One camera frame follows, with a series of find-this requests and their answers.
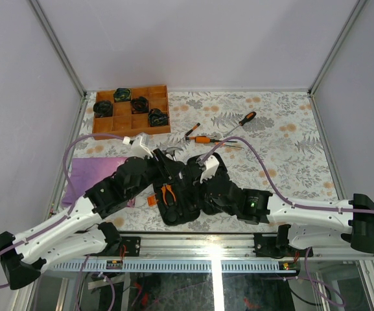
pink fabric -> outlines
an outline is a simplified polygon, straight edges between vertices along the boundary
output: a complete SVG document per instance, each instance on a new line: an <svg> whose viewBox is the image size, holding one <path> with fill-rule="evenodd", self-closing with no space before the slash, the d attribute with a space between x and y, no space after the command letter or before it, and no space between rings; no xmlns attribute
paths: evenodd
<svg viewBox="0 0 374 311"><path fill-rule="evenodd" d="M112 175L116 168L123 164L126 157L89 157L71 161L71 182L76 189L77 198L104 178ZM67 188L62 199L64 207L75 202L72 191Z"/></svg>

table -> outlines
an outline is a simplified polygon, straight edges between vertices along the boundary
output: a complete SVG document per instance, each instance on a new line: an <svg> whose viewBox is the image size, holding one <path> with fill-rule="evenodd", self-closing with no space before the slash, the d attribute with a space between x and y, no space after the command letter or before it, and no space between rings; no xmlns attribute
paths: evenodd
<svg viewBox="0 0 374 311"><path fill-rule="evenodd" d="M86 97L86 112L79 136L92 132L96 93ZM171 133L150 136L150 148L182 148L178 161L204 154L210 146L185 141L183 136L197 122L194 135L228 132L244 114L254 110L255 120L233 134L247 139L263 158L273 181L284 195L315 200L335 200L336 191L320 141L309 99L304 92L169 92ZM230 178L239 186L272 190L254 155L245 148L219 148ZM130 149L115 139L78 143L73 157L131 156ZM137 198L135 206L107 218L121 231L172 231L212 233L272 232L277 224L248 225L235 216L217 214L200 217L188 224L169 227L158 207L149 207L152 186Z"/></svg>

screwdriver handle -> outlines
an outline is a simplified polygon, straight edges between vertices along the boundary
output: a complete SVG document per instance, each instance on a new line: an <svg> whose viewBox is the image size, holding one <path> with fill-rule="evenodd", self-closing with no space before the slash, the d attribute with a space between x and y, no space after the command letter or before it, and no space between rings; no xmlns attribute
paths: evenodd
<svg viewBox="0 0 374 311"><path fill-rule="evenodd" d="M195 137L195 142L198 144L208 144L211 142L211 139L205 136L197 136Z"/></svg>
<svg viewBox="0 0 374 311"><path fill-rule="evenodd" d="M256 112L255 111L252 111L251 113L247 114L247 116L245 116L240 122L239 124L241 126L245 125L247 122L251 121L254 119L254 117L256 116Z"/></svg>

